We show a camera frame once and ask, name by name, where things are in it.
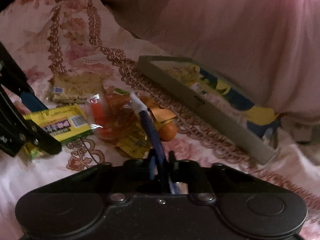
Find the floral pink bedsheet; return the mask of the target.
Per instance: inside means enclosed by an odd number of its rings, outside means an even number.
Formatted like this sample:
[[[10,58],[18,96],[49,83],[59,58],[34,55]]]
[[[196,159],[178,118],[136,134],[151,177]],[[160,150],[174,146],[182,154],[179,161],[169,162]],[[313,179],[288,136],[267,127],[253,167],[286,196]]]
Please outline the floral pink bedsheet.
[[[106,87],[137,89],[172,110],[178,134],[164,144],[178,159],[204,167],[221,162],[299,194],[309,214],[301,234],[319,239],[319,166],[306,156],[306,147],[278,131],[279,151],[260,166],[230,140],[187,107],[136,71],[140,55],[163,55],[149,42],[134,38],[117,25],[99,0],[16,0],[1,13],[1,41],[29,79],[35,94],[46,100],[55,74],[103,74]],[[95,136],[68,143],[51,158],[27,161],[1,154],[1,239],[19,239],[22,231],[15,205],[25,193],[103,162],[121,165],[126,155]]]

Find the small orange fruit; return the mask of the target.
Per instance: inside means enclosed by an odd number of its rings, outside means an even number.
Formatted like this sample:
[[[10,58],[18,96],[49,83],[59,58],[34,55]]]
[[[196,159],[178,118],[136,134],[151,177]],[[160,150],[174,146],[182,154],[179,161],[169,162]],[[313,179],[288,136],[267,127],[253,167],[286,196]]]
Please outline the small orange fruit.
[[[172,141],[177,134],[178,128],[173,121],[164,124],[158,131],[162,141]]]

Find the grey cardboard tray box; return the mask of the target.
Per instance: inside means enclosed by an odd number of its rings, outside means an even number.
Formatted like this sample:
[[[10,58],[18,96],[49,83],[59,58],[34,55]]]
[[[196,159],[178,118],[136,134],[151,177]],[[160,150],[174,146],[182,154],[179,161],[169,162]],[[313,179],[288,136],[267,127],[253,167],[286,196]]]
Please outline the grey cardboard tray box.
[[[264,143],[239,122],[223,113],[199,92],[192,90],[189,86],[184,85],[166,72],[171,67],[181,70],[192,62],[188,58],[140,56],[136,68],[146,77],[176,96],[190,110],[249,153],[257,162],[262,165],[268,163],[276,155],[276,150],[272,146]]]

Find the gold foil snack packet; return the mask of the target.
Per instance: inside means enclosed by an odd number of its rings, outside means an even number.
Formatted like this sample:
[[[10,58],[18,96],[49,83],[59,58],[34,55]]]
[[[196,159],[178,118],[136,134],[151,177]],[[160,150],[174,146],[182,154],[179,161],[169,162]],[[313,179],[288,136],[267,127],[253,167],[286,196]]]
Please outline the gold foil snack packet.
[[[156,105],[153,99],[148,99],[145,104],[148,107],[157,130],[176,118],[176,114],[169,109]]]

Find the yellow snack packet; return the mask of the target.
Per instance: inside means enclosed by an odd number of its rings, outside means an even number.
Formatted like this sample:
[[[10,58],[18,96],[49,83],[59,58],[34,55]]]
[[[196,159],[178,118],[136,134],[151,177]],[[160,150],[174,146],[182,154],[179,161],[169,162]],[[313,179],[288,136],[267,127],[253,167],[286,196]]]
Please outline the yellow snack packet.
[[[62,144],[93,134],[87,116],[77,104],[33,112],[23,117],[35,122]]]

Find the blue white snack stick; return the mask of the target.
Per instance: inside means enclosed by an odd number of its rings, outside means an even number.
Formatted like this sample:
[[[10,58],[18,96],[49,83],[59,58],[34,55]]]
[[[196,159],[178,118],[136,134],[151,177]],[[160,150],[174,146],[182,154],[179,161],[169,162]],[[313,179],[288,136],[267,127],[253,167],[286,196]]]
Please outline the blue white snack stick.
[[[170,190],[171,194],[179,194],[180,190],[170,179],[168,161],[164,148],[147,106],[134,92],[130,93],[130,103],[134,113],[140,119],[140,125],[150,140],[152,148],[154,148],[157,153],[157,175],[155,179],[157,178],[159,182],[163,183],[164,186]]]

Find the pink pillow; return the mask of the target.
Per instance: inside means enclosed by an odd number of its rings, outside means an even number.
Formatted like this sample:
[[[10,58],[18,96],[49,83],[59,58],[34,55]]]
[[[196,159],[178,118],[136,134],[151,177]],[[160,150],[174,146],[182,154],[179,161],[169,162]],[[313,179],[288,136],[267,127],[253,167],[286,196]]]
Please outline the pink pillow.
[[[319,0],[102,0],[117,23],[255,103],[319,120]]]

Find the rice cracker bar packet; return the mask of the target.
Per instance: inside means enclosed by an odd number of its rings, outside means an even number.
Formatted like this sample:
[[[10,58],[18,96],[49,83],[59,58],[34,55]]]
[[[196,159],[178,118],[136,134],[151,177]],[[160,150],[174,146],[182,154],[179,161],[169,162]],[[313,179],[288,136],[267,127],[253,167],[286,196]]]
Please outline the rice cracker bar packet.
[[[104,77],[84,72],[76,75],[54,75],[50,99],[55,103],[82,104],[95,94],[104,94]]]

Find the orange clear snack bag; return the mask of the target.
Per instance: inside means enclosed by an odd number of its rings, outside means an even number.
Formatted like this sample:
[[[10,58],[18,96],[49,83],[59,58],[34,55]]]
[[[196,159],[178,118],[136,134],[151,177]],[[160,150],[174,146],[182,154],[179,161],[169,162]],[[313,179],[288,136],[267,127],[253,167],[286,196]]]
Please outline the orange clear snack bag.
[[[129,135],[136,128],[137,116],[130,94],[121,89],[94,94],[87,99],[86,114],[93,133],[103,140],[116,140]]]

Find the small green candy packet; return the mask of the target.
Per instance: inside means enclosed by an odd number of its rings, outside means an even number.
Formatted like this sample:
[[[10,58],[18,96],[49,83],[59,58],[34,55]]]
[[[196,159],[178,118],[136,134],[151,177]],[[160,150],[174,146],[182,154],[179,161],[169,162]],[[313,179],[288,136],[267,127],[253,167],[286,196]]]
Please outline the small green candy packet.
[[[37,146],[34,146],[31,142],[25,143],[23,149],[29,160],[49,157],[47,152],[44,152]]]

